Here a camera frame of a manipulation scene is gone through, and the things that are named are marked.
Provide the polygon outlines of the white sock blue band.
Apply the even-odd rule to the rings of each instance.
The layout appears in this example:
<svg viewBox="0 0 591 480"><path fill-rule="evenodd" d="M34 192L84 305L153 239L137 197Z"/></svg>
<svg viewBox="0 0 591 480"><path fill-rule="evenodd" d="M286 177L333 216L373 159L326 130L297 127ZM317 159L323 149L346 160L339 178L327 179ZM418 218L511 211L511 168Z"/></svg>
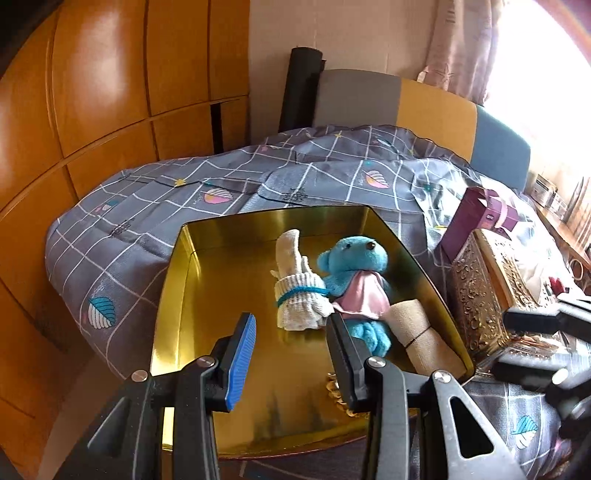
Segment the white sock blue band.
<svg viewBox="0 0 591 480"><path fill-rule="evenodd" d="M290 229L276 239L276 270L270 271L276 280L276 326L289 332L322 329L335 312L325 281L301 254L300 235Z"/></svg>

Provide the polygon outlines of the beige cloth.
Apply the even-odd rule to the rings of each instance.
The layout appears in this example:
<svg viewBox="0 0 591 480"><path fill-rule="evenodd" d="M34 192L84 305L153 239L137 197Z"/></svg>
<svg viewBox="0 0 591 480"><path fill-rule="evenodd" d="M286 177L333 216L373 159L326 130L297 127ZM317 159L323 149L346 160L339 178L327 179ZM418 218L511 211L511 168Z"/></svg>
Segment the beige cloth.
<svg viewBox="0 0 591 480"><path fill-rule="evenodd" d="M430 376L437 370L445 370L460 378L466 373L463 361L433 328L419 300L391 305L381 320L403 345L418 374Z"/></svg>

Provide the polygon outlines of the blue teddy bear pink dress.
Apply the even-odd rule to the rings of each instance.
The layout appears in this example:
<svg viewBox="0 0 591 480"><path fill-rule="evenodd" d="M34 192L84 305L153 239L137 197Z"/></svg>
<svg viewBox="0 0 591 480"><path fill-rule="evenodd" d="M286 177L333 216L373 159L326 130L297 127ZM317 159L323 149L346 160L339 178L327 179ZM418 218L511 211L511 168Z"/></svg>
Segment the blue teddy bear pink dress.
<svg viewBox="0 0 591 480"><path fill-rule="evenodd" d="M342 238L317 258L332 306L346 321L349 335L380 357L386 356L392 344L381 320L391 307L392 288L384 277L388 263L384 247L366 236Z"/></svg>

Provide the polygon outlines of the red santa plush sock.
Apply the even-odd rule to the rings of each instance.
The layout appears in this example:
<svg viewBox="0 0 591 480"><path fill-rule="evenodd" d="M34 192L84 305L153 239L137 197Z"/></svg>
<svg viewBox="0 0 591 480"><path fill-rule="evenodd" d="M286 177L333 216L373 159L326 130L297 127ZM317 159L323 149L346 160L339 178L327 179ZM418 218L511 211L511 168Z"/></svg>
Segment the red santa plush sock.
<svg viewBox="0 0 591 480"><path fill-rule="evenodd" d="M551 290L556 297L567 292L565 286L559 278L550 277L549 282Z"/></svg>

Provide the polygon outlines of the wooden side desk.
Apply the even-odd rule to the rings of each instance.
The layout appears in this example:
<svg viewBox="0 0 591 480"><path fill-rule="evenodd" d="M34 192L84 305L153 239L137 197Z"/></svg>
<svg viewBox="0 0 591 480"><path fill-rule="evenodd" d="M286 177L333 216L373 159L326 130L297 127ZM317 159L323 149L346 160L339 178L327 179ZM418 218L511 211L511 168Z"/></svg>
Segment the wooden side desk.
<svg viewBox="0 0 591 480"><path fill-rule="evenodd" d="M590 258L568 226L548 208L535 204L537 214L545 228L555 239L557 246L566 258L565 262L573 271L576 281L582 281L590 271Z"/></svg>

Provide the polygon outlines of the ornate gold tissue box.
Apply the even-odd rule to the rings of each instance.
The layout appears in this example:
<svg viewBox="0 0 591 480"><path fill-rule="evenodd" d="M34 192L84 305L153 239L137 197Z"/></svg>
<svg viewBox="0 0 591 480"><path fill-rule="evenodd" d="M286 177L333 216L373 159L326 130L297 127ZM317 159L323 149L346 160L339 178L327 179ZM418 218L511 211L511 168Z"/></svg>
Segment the ornate gold tissue box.
<svg viewBox="0 0 591 480"><path fill-rule="evenodd" d="M486 370L507 348L538 358L567 351L568 341L559 333L518 334L504 326L503 314L511 307L535 310L557 302L548 280L523 279L509 240L473 231L452 262L452 275L458 329L478 369Z"/></svg>

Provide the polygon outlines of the gold metal tray box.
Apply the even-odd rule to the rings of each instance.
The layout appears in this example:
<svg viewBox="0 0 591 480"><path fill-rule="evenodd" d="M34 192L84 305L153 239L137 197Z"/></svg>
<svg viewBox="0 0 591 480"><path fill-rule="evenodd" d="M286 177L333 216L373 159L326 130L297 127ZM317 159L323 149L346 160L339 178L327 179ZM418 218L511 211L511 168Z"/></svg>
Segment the gold metal tray box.
<svg viewBox="0 0 591 480"><path fill-rule="evenodd" d="M368 206L314 206L236 214L184 224L157 311L150 370L181 370L231 335L242 313L256 319L256 344L242 398L213 417L223 459L308 453L365 436L368 420L339 399L325 314L332 309L318 255L342 239L373 240L387 253L392 301L416 300L462 361L474 364L452 314L425 270Z"/></svg>

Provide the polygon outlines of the striped right curtain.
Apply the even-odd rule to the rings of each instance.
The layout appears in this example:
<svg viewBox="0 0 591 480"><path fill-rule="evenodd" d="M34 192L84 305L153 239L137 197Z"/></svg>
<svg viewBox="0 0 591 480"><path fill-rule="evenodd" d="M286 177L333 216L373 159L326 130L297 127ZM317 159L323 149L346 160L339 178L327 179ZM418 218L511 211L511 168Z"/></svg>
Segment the striped right curtain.
<svg viewBox="0 0 591 480"><path fill-rule="evenodd" d="M590 177L585 176L577 194L572 197L572 208L567 225L576 236L584 236L590 230Z"/></svg>

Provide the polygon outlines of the purple tissue carton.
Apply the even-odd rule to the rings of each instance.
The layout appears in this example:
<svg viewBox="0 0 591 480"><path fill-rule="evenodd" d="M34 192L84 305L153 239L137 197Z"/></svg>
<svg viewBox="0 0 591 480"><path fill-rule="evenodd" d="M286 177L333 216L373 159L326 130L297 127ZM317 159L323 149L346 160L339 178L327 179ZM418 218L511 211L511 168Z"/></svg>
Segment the purple tissue carton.
<svg viewBox="0 0 591 480"><path fill-rule="evenodd" d="M473 231L485 229L508 238L518 221L516 208L495 190L469 187L440 241L441 249L453 262Z"/></svg>

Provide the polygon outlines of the grey checked bed quilt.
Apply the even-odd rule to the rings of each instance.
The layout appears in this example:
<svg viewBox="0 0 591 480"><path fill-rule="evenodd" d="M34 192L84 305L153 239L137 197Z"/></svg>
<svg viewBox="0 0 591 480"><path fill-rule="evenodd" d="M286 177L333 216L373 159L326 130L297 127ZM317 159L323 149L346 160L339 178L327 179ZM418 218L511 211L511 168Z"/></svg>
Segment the grey checked bed quilt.
<svg viewBox="0 0 591 480"><path fill-rule="evenodd" d="M242 400L215 418L225 473L246 479L356 479L367 423L329 395L325 331L276 324L276 258L300 232L311 284L318 255L352 235L388 253L393 302L419 300L463 359L456 293L482 289L439 249L465 191L495 191L516 208L508 236L521 264L566 279L532 206L448 149L393 126L303 128L211 157L122 170L50 227L45 269L82 335L118 376L177 370L228 335L242 312L257 337Z"/></svg>

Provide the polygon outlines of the grey yellow blue headboard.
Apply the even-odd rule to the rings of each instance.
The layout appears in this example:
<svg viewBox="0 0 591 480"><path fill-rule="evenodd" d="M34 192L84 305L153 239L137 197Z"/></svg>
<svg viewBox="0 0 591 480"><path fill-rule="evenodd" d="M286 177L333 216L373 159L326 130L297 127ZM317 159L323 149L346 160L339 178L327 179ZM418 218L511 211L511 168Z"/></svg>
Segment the grey yellow blue headboard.
<svg viewBox="0 0 591 480"><path fill-rule="evenodd" d="M415 80L352 69L322 72L314 124L406 128L509 188L526 187L531 149L520 135L483 107Z"/></svg>

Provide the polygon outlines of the black rolled mat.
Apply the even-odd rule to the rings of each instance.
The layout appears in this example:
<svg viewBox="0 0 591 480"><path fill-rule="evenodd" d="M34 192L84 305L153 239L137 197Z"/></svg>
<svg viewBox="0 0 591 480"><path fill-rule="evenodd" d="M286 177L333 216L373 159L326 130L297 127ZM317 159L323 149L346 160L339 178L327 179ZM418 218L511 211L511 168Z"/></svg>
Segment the black rolled mat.
<svg viewBox="0 0 591 480"><path fill-rule="evenodd" d="M315 116L318 81L324 69L322 51L310 47L291 49L280 110L280 132L311 127Z"/></svg>

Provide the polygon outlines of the pink floral curtain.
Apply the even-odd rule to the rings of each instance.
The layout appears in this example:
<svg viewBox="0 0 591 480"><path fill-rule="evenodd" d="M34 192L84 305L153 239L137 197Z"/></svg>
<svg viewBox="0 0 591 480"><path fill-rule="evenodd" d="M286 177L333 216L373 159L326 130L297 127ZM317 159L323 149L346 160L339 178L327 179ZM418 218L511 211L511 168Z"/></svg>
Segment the pink floral curtain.
<svg viewBox="0 0 591 480"><path fill-rule="evenodd" d="M499 0L440 1L426 64L417 81L482 105L504 5Z"/></svg>

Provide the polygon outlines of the wooden wardrobe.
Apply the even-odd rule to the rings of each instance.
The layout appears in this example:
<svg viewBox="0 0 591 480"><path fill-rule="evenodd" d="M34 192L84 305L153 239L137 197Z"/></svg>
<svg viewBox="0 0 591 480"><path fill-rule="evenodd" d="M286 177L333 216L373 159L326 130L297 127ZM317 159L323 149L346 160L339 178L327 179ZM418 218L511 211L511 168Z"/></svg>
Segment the wooden wardrobe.
<svg viewBox="0 0 591 480"><path fill-rule="evenodd" d="M1 448L33 478L86 347L50 224L125 168L249 133L246 1L46 1L1 77Z"/></svg>

